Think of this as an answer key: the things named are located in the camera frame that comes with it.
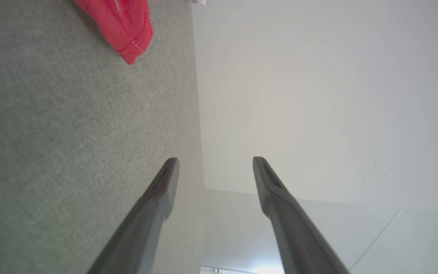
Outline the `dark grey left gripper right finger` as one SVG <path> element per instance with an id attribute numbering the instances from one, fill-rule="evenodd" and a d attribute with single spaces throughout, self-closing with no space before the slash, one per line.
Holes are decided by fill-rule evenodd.
<path id="1" fill-rule="evenodd" d="M 327 243 L 265 158 L 252 161 L 261 209 L 269 218 L 286 274 L 347 274 Z"/>

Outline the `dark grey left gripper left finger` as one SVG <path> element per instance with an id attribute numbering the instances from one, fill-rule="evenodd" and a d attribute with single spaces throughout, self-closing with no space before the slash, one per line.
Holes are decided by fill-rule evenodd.
<path id="1" fill-rule="evenodd" d="M 179 160 L 169 158 L 132 207 L 90 274 L 150 274 L 163 222 L 173 210 L 179 178 Z"/>

